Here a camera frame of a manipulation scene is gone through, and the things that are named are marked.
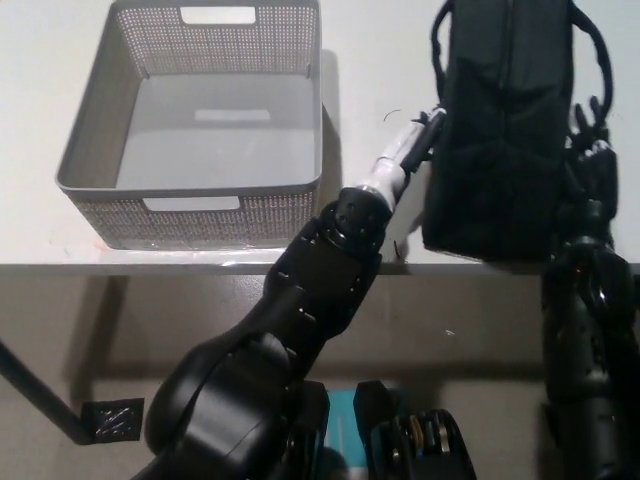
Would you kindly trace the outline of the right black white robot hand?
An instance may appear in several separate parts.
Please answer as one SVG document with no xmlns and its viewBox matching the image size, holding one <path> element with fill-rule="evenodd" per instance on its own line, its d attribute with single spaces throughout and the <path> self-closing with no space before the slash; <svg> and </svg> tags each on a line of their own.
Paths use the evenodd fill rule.
<svg viewBox="0 0 640 480">
<path fill-rule="evenodd" d="M 615 210 L 619 190 L 617 155 L 610 143 L 607 123 L 596 124 L 603 111 L 596 96 L 590 98 L 589 108 L 593 114 L 592 124 L 588 122 L 584 108 L 580 104 L 574 106 L 577 130 L 569 136 L 570 182 L 582 197 L 600 201 Z"/>
</svg>

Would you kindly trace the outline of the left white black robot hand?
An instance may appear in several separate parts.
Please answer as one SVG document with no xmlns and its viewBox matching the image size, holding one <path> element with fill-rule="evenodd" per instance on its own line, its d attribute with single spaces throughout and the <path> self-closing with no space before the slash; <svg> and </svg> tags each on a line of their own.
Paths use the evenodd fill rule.
<svg viewBox="0 0 640 480">
<path fill-rule="evenodd" d="M 411 120 L 376 159 L 359 188 L 381 197 L 394 210 L 410 177 L 423 162 L 430 160 L 446 116 L 443 107 L 436 107 Z"/>
</svg>

